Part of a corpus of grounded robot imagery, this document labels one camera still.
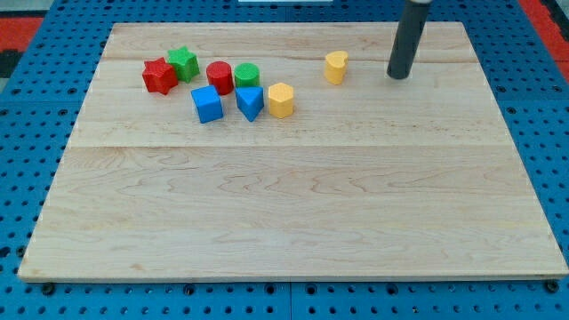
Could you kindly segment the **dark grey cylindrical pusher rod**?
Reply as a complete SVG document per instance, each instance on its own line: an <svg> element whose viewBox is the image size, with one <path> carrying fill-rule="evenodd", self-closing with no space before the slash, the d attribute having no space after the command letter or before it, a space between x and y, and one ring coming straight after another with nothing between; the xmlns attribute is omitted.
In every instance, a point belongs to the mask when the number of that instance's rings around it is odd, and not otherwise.
<svg viewBox="0 0 569 320"><path fill-rule="evenodd" d="M389 77L402 80L410 75L431 4L432 0L405 0L389 58Z"/></svg>

